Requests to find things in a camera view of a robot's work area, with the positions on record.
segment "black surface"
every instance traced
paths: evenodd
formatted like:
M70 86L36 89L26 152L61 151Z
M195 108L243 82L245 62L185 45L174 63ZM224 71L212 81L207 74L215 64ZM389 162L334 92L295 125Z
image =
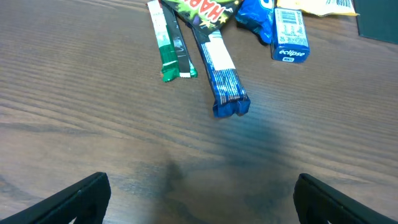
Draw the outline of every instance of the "black surface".
M354 0L359 35L398 44L398 0Z

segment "blue candy wrapper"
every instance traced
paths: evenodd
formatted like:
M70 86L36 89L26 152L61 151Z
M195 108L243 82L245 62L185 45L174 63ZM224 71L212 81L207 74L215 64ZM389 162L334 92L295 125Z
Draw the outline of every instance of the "blue candy wrapper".
M244 0L235 18L265 43L271 43L274 0Z
M275 8L271 52L274 60L294 63L302 63L310 55L301 11Z
M250 99L244 90L219 30L203 35L192 29L201 57L205 63L215 102L216 118L244 115L249 111Z

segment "wood grain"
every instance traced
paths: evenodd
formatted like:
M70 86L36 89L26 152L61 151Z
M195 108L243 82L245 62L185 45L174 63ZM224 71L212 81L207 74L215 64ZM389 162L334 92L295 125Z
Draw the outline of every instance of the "wood grain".
M108 173L105 223L298 223L301 172L398 220L398 46L306 15L311 56L223 28L252 105L213 118L196 79L162 83L143 0L0 1L0 218Z

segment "yellow package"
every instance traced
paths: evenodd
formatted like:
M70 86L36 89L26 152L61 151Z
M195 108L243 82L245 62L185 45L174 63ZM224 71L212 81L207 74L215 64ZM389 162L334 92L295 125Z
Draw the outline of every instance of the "yellow package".
M317 16L357 16L351 0L278 0L278 7L302 10Z

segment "black plastic part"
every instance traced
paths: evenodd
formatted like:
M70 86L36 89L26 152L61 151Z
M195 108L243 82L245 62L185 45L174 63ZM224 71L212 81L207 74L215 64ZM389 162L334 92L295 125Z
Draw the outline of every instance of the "black plastic part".
M97 172L0 224L100 224L110 198L108 176Z
M309 174L300 174L294 205L301 224L398 224Z

